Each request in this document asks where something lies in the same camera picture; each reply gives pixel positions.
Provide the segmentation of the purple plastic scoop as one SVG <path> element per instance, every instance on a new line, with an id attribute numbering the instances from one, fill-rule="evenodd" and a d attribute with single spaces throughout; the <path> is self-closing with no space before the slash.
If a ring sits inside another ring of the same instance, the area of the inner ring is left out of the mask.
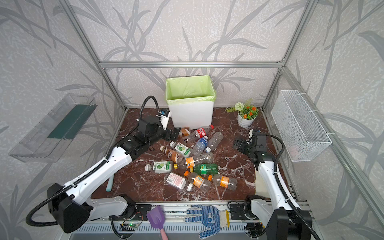
<path id="1" fill-rule="evenodd" d="M 147 218 L 154 229 L 160 230 L 162 240 L 168 240 L 164 230 L 165 215 L 161 206 L 156 206 L 147 213 Z"/>

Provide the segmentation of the white pot flower plant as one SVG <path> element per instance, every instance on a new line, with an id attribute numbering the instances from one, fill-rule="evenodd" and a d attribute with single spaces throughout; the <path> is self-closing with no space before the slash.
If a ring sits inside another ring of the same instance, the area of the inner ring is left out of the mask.
<path id="1" fill-rule="evenodd" d="M 246 102 L 237 102 L 233 107 L 225 109 L 227 113 L 237 112 L 238 125 L 242 128 L 248 128 L 259 114 L 259 109 L 253 105 L 253 100 Z"/>

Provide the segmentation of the green bin liner bag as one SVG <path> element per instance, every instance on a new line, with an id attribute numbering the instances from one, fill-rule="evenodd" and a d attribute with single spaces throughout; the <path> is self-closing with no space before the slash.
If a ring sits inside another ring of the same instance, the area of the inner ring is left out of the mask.
<path id="1" fill-rule="evenodd" d="M 170 105 L 215 102 L 217 98 L 211 77 L 190 76 L 166 79 L 166 102 Z"/>

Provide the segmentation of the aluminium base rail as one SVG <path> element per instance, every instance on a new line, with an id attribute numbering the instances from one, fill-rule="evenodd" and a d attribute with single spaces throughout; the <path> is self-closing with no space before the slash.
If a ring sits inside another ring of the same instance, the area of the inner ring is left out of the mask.
<path id="1" fill-rule="evenodd" d="M 272 209 L 264 200 L 252 199 L 244 202 L 244 208 L 251 210 L 252 217 L 260 220 L 260 222 L 269 230 L 273 227 L 281 229 L 283 226 L 299 225 L 311 227 L 312 217 L 307 211 L 296 208 L 292 202 L 287 199 L 285 201 L 289 205 L 288 208 L 277 206 Z M 185 223 L 201 223 L 211 228 L 221 228 L 229 225 L 229 212 L 227 210 L 220 211 L 215 206 L 192 205 L 186 210 L 187 216 L 184 219 Z M 105 216 L 114 216 L 109 210 L 108 204 L 96 206 L 91 212 L 85 212 L 78 217 L 70 217 L 68 220 L 71 224 L 77 223 L 81 227 L 83 224 Z"/>

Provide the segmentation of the clear unlabelled plastic bottle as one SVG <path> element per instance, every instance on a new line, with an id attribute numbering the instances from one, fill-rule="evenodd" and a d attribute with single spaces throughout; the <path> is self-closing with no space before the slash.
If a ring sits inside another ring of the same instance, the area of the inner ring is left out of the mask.
<path id="1" fill-rule="evenodd" d="M 213 137 L 208 141 L 207 147 L 205 149 L 206 153 L 209 153 L 215 150 L 220 142 L 223 140 L 224 135 L 221 132 L 217 132 L 213 135 Z"/>

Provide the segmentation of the green Sprite bottle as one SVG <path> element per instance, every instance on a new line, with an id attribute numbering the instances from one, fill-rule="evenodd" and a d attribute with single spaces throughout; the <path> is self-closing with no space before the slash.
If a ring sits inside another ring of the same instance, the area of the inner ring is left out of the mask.
<path id="1" fill-rule="evenodd" d="M 200 164 L 190 168 L 191 173 L 198 175 L 216 175 L 219 173 L 217 164 Z"/>

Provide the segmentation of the clear acrylic wall shelf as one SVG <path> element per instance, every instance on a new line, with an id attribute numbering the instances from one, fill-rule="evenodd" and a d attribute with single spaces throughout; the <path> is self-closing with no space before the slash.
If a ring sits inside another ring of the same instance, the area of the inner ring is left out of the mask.
<path id="1" fill-rule="evenodd" d="M 67 94 L 9 156 L 24 163 L 56 163 L 97 106 L 94 97 Z"/>

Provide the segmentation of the pink label square bottle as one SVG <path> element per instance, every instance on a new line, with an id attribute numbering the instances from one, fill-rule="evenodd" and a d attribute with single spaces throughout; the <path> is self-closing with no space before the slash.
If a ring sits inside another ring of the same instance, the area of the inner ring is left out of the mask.
<path id="1" fill-rule="evenodd" d="M 168 173 L 165 176 L 165 183 L 166 185 L 170 185 L 179 190 L 187 189 L 188 192 L 191 192 L 193 188 L 192 183 L 190 183 L 186 178 L 175 173 Z"/>

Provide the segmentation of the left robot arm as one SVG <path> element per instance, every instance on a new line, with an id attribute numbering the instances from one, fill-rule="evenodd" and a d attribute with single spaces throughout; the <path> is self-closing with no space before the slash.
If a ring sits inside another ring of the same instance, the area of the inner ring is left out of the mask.
<path id="1" fill-rule="evenodd" d="M 64 185 L 53 184 L 47 199 L 26 216 L 32 227 L 59 225 L 65 233 L 72 233 L 85 223 L 106 216 L 132 212 L 135 203 L 127 196 L 101 200 L 92 199 L 94 191 L 120 169 L 132 163 L 159 140 L 175 140 L 180 128 L 168 128 L 172 112 L 157 109 L 155 116 L 143 118 L 139 114 L 134 129 L 117 141 L 98 163 Z"/>

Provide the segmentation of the brown gold coffee bottle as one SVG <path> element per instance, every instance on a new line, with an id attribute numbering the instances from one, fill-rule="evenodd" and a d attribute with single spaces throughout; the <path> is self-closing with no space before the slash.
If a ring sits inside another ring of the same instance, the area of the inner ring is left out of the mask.
<path id="1" fill-rule="evenodd" d="M 188 136 L 190 134 L 191 134 L 191 129 L 189 127 L 181 128 L 181 130 L 179 132 L 180 137 L 185 137 L 185 136 Z"/>

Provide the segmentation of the orange label Fanta bottle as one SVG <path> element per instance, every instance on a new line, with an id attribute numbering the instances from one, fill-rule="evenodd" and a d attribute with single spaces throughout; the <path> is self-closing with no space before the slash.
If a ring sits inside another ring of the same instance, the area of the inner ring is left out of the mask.
<path id="1" fill-rule="evenodd" d="M 176 170 L 188 170 L 190 168 L 196 167 L 199 164 L 211 164 L 214 162 L 214 154 L 204 153 L 200 156 L 193 156 L 186 159 L 178 160 L 174 163 L 174 169 Z"/>

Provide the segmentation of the blue dotted work glove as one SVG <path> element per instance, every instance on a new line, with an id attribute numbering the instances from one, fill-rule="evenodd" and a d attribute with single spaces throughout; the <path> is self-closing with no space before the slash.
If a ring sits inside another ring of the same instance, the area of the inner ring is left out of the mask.
<path id="1" fill-rule="evenodd" d="M 206 228 L 199 232 L 199 239 L 205 240 L 218 234 L 222 228 L 230 226 L 230 216 L 227 210 L 220 211 L 215 206 L 192 205 L 186 210 L 185 223 L 201 223 Z"/>

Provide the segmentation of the brown tea bottle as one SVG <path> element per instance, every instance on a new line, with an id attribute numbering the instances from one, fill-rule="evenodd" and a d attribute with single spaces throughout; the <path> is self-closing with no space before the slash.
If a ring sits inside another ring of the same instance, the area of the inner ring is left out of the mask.
<path id="1" fill-rule="evenodd" d="M 174 163 L 179 163 L 184 159 L 183 156 L 177 153 L 175 150 L 169 149 L 165 146 L 160 146 L 160 151 L 163 152 L 167 158 L 172 160 Z"/>

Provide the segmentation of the lime label tea bottle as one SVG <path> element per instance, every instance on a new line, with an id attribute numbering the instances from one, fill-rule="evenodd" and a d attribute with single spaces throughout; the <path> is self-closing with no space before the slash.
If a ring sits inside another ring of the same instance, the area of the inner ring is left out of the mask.
<path id="1" fill-rule="evenodd" d="M 182 143 L 171 141 L 170 146 L 184 158 L 189 158 L 192 154 L 192 150 Z"/>

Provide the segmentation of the green circuit board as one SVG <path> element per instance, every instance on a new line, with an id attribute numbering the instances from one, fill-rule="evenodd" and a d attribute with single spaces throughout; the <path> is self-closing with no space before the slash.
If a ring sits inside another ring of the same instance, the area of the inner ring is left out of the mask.
<path id="1" fill-rule="evenodd" d="M 134 232 L 142 223 L 122 223 L 119 230 L 121 232 Z"/>

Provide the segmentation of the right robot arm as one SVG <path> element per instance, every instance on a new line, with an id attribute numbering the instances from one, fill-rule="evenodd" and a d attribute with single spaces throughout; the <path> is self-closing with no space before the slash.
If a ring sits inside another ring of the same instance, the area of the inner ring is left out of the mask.
<path id="1" fill-rule="evenodd" d="M 266 227 L 267 239 L 318 240 L 311 214 L 301 209 L 280 173 L 279 160 L 286 149 L 284 142 L 274 135 L 250 130 L 248 139 L 234 140 L 233 148 L 249 158 L 267 187 L 271 205 L 260 196 L 245 200 L 246 213 Z"/>

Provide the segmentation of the red label cola bottle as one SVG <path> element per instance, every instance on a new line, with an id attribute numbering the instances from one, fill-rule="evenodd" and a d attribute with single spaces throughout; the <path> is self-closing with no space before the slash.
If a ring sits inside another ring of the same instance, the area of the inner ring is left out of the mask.
<path id="1" fill-rule="evenodd" d="M 214 129 L 213 125 L 209 125 L 207 127 L 201 127 L 195 131 L 193 131 L 190 135 L 182 137 L 182 141 L 184 143 L 192 143 L 200 138 L 203 138 L 208 135 Z"/>

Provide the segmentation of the white trash bin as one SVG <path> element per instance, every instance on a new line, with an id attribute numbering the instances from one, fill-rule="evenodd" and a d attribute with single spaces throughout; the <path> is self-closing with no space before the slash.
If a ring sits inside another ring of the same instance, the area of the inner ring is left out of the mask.
<path id="1" fill-rule="evenodd" d="M 198 129 L 212 124 L 214 102 L 169 105 L 174 127 Z"/>

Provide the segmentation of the blue label Pocari bottle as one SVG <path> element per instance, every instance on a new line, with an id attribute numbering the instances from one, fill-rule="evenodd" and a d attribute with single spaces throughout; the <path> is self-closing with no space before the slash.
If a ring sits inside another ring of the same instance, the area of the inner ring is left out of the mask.
<path id="1" fill-rule="evenodd" d="M 193 156 L 200 156 L 208 145 L 208 137 L 204 136 L 198 140 L 198 142 L 192 148 Z"/>

